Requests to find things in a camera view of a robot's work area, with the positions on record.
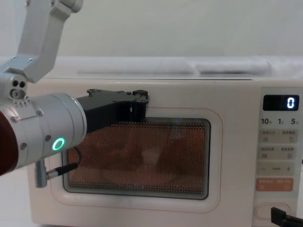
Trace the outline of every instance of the digital display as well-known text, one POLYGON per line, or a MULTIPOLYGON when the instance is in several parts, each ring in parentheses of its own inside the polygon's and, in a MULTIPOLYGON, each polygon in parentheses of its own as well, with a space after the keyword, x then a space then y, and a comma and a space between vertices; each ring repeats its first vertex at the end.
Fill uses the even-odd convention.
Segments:
POLYGON ((297 111, 299 109, 297 95, 266 95, 263 99, 265 111, 297 111))

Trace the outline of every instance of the microwave oven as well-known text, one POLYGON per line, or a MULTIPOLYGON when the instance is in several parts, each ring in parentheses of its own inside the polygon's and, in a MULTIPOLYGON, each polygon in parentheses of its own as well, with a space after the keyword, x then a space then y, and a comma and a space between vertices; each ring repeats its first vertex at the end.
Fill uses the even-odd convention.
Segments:
MULTIPOLYGON (((70 73, 69 60, 61 66, 58 61, 53 74, 30 85, 31 96, 142 89, 148 91, 149 104, 145 122, 117 122, 87 134, 78 146, 81 165, 47 187, 35 188, 35 167, 28 167, 34 222, 271 227, 272 207, 296 215, 303 61, 198 59, 172 67, 174 59, 166 70, 152 59, 143 64, 99 58, 96 65, 88 59, 85 70, 70 73)), ((73 70, 85 68, 82 60, 71 62, 73 70)), ((76 158, 68 150, 49 157, 45 165, 53 169, 76 158)))

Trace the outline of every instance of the number 0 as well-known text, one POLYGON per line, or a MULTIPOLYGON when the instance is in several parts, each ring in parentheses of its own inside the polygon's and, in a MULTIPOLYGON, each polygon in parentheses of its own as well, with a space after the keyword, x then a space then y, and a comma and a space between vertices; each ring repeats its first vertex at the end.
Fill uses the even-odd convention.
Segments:
POLYGON ((287 108, 288 109, 294 108, 294 98, 292 98, 292 97, 288 98, 288 100, 287 100, 287 108))

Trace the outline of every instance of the door release button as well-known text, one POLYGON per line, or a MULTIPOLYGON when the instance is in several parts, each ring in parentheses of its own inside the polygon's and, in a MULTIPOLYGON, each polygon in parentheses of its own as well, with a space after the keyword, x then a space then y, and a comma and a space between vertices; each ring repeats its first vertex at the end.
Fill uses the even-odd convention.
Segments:
POLYGON ((290 213, 290 208, 285 203, 262 203, 255 208, 255 216, 259 219, 271 219, 271 208, 276 207, 290 213))

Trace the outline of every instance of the microwave window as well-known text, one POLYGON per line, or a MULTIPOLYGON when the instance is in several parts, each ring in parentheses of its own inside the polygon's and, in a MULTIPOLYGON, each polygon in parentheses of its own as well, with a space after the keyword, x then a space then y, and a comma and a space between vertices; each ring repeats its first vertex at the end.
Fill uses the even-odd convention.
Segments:
MULTIPOLYGON (((147 118, 89 133, 78 146, 80 166, 64 176, 72 193, 204 200, 208 196, 210 123, 147 118)), ((74 150, 63 164, 77 162, 74 150)))

